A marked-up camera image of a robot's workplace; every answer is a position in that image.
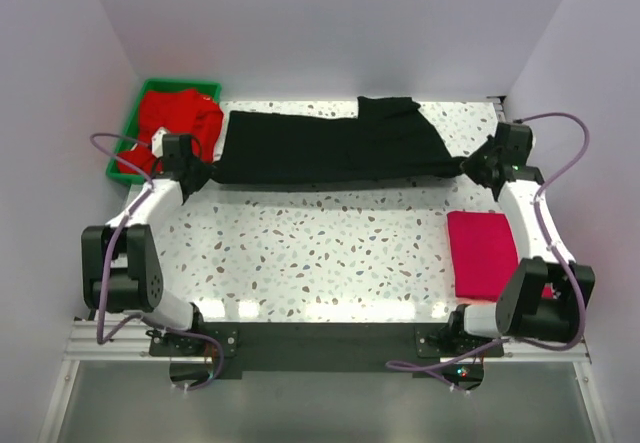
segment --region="white wall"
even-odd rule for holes
[[[143,76],[225,98],[503,95],[560,0],[101,0]]]
[[[81,304],[80,233],[122,201],[92,131],[137,79],[98,0],[0,0],[0,441],[35,441]]]
[[[507,98],[515,118],[575,112],[592,130],[584,162],[549,192],[572,252],[596,271],[587,341],[616,441],[638,441],[640,379],[640,0],[563,0]],[[580,133],[562,120],[533,123],[534,161],[565,162]]]

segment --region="terrazzo table surface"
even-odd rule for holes
[[[421,104],[453,156],[477,149],[497,125],[491,103]],[[225,115],[357,114],[355,100],[220,106]],[[460,301],[446,231],[454,210],[499,207],[465,176],[275,191],[209,182],[154,236],[165,287],[208,321],[433,322]]]

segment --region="green plastic bin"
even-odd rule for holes
[[[138,136],[138,107],[140,101],[147,91],[163,91],[166,93],[177,93],[179,91],[195,88],[198,92],[209,95],[216,103],[220,102],[220,84],[213,81],[204,80],[181,80],[181,79],[169,79],[169,78],[150,78],[144,82],[142,89],[136,98],[135,105],[129,114],[129,118],[125,122],[122,134],[126,136],[132,136],[136,138]],[[118,140],[115,146],[115,153],[118,154],[121,151],[129,150],[133,147],[133,143],[125,140]],[[109,161],[107,165],[107,176],[114,180],[120,181],[125,184],[142,184],[144,178],[140,175],[130,175],[128,173],[120,173],[118,165],[114,159]]]

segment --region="folded red cloth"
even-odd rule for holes
[[[456,296],[497,301],[519,261],[505,215],[452,211],[447,228]],[[553,296],[548,286],[542,296]]]
[[[210,163],[213,161],[213,148],[222,130],[222,119],[222,111],[213,98],[198,93],[195,89],[178,93],[148,91],[138,108],[137,138],[149,144],[160,128],[166,128],[169,133],[190,133],[200,142],[200,145],[193,142],[193,152],[199,155],[202,146],[201,158]],[[118,156],[146,172],[151,171],[155,160],[151,150],[142,145],[123,151]],[[121,173],[135,173],[120,162],[118,169]]]

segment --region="black cloth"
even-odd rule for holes
[[[461,174],[411,98],[358,98],[357,118],[232,111],[215,181],[241,184]]]

